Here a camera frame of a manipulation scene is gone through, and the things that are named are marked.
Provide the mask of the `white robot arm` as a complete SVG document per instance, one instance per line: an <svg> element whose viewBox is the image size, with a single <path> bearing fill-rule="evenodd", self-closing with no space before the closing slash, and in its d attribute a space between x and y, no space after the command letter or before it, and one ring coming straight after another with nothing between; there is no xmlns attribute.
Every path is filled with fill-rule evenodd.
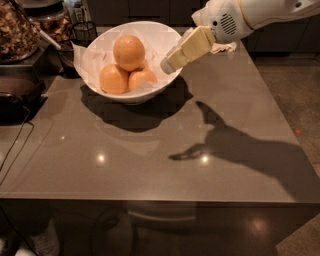
<svg viewBox="0 0 320 256"><path fill-rule="evenodd" d="M192 14L196 27L188 29L160 63L171 74L211 51L277 22L299 20L320 13L320 0L209 0Z"/></svg>

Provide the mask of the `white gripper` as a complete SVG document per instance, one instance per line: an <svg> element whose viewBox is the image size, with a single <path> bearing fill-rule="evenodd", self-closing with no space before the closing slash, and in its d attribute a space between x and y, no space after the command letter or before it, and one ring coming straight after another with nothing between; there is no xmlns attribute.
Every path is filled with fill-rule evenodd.
<svg viewBox="0 0 320 256"><path fill-rule="evenodd" d="M215 41L231 43L253 32L244 18L241 0L208 0L192 14L192 20L197 27L188 29L161 61L164 73L174 73L207 54Z"/></svg>

